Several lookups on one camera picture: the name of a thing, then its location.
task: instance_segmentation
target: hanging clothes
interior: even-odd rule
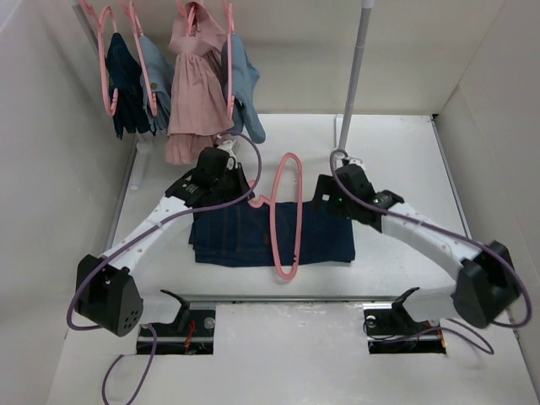
[[[169,126],[170,92],[175,77],[175,68],[166,61],[158,47],[147,36],[142,35],[139,41],[146,70],[148,71],[150,89],[155,93],[158,104],[158,115],[154,116],[150,109],[144,76],[141,74],[140,84],[143,88],[144,110],[150,123],[150,130],[155,134],[156,131],[165,131]]]
[[[246,125],[247,133],[254,143],[263,143],[267,134],[264,132],[259,115],[253,105],[253,89],[261,77],[259,71],[253,66],[247,57],[246,49],[242,40],[237,34],[230,36],[232,52],[232,94],[235,97],[233,109],[234,131],[242,132]],[[228,52],[227,44],[221,49],[222,80],[224,81],[223,94],[227,98],[229,83],[228,80]]]
[[[106,66],[109,71],[109,96],[112,98],[114,90],[118,89],[116,113],[112,117],[116,137],[122,139],[124,129],[128,133],[148,132],[150,125],[144,113],[143,88],[139,82],[143,70],[118,33],[111,38]]]
[[[176,165],[191,163],[215,136],[233,126],[221,90],[220,50],[226,35],[198,2],[190,35],[187,22],[178,13],[169,49],[178,54],[172,85],[169,140],[165,160]]]

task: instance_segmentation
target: red wire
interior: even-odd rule
[[[429,323],[429,321],[425,322],[425,324],[431,328],[431,324]],[[445,344],[445,339],[443,338],[442,336],[442,331],[437,331],[437,334],[439,335],[439,339],[440,339],[440,342],[444,345]]]
[[[193,333],[195,333],[195,321],[191,321],[189,324],[189,335],[187,335],[184,345],[186,346],[186,354],[189,350],[189,346],[192,344]]]

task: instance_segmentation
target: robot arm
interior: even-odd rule
[[[336,176],[362,204],[347,196],[328,175],[319,176],[314,204],[328,200],[329,213],[355,219],[401,240],[439,264],[456,282],[439,289],[417,287],[406,291],[392,303],[388,319],[411,325],[460,316],[475,327],[486,327],[520,296],[516,281],[497,261],[462,240],[420,226],[434,223],[397,194],[375,192],[360,161],[349,159],[344,163]],[[79,263],[74,309],[120,337],[138,323],[176,324],[182,329],[186,302],[163,290],[145,296],[138,292],[137,284],[161,250],[192,224],[190,213],[238,201],[250,196],[249,189],[230,143],[205,149],[197,167],[165,192],[158,206],[125,240],[100,258],[87,255]],[[505,246],[494,241],[489,248],[511,264]],[[99,265],[102,270],[89,280]]]
[[[183,328],[182,313],[189,306],[186,301],[164,290],[160,294],[140,294],[138,285],[150,263],[192,224],[191,213],[251,196],[233,146],[234,141],[229,140],[217,148],[204,149],[197,167],[165,191],[158,206],[129,236],[101,257],[87,255],[79,263],[77,290],[81,291],[74,309],[80,315],[119,337],[139,323],[159,322]],[[106,258],[109,262],[88,282],[89,275]],[[81,289],[84,282],[88,285]]]
[[[411,324],[459,316],[475,327],[484,328],[520,296],[516,281],[491,256],[476,246],[421,226],[434,222],[393,192],[375,192],[359,160],[348,159],[344,163],[336,170],[337,178],[364,204],[353,201],[327,175],[319,176],[314,203],[328,200],[329,213],[358,220],[408,244],[441,266],[456,282],[439,289],[406,291],[392,304],[391,318]],[[489,248],[511,265],[505,246],[494,241]]]

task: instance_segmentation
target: white wall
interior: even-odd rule
[[[78,260],[103,247],[128,145],[67,1],[3,2],[0,27],[0,402],[37,405]]]
[[[357,111],[440,112],[504,0],[379,0],[370,21]],[[262,73],[260,112],[339,112],[345,105],[360,0],[232,0],[236,30]],[[108,4],[129,36],[118,1]],[[221,0],[204,2],[224,25]],[[164,49],[173,0],[135,0],[148,37]]]
[[[538,21],[538,0],[505,2],[437,127],[473,235],[507,244],[532,294],[535,318],[520,335],[540,392]]]

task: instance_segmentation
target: pink plastic hanger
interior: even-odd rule
[[[298,166],[298,206],[296,208],[296,236],[294,238],[294,259],[290,273],[284,273],[281,267],[281,259],[279,257],[278,247],[278,232],[276,231],[276,203],[278,201],[278,189],[281,175],[284,172],[287,160],[293,159]],[[254,181],[250,181],[249,185],[253,186]],[[259,196],[257,200],[250,200],[249,204],[253,208],[260,208],[263,204],[270,206],[270,241],[272,243],[273,263],[278,272],[278,276],[283,280],[290,281],[296,276],[298,266],[300,264],[300,242],[302,235],[302,162],[295,154],[287,153],[281,159],[276,176],[273,179],[272,197],[268,199],[264,196]]]
[[[135,40],[135,46],[137,47],[138,59],[141,62],[141,69],[143,70],[144,84],[146,86],[147,95],[152,95],[150,100],[150,110],[152,111],[153,116],[158,115],[158,101],[155,95],[155,92],[152,91],[149,80],[149,72],[146,68],[146,62],[144,61],[143,50],[141,49],[141,41],[139,36],[143,36],[143,27],[140,20],[138,19],[137,11],[135,10],[135,4],[133,1],[129,2],[129,7],[127,6],[125,0],[120,0],[120,4],[124,9],[124,13],[129,19],[129,23],[132,27],[133,39]]]
[[[176,6],[178,7],[178,11],[180,11],[180,14],[182,14],[182,17],[184,17],[184,19],[186,19],[187,21],[186,35],[191,35],[193,22],[195,21],[195,6],[193,4],[191,5],[189,9],[189,14],[187,13],[186,6],[181,2],[181,0],[176,0]]]
[[[100,71],[101,71],[101,93],[103,95],[103,104],[105,105],[105,112],[109,116],[114,116],[116,113],[116,104],[118,103],[118,89],[115,89],[112,94],[112,102],[109,98],[109,81],[107,79],[107,68],[105,66],[105,43],[104,43],[104,28],[105,21],[108,16],[111,16],[112,27],[115,32],[118,32],[118,27],[116,25],[115,16],[112,13],[111,6],[107,6],[101,12],[101,16],[98,18],[95,13],[94,7],[90,6],[86,0],[81,0],[81,5],[83,6],[86,13],[90,15],[95,21],[96,29],[98,32],[98,53],[100,56]]]
[[[235,107],[235,97],[233,96],[233,50],[230,43],[230,36],[235,32],[235,19],[233,15],[233,5],[229,4],[227,0],[223,0],[223,10],[227,21],[229,23],[229,30],[227,31],[227,71],[229,77],[228,91],[227,91],[227,115],[229,118],[233,116],[233,109]]]

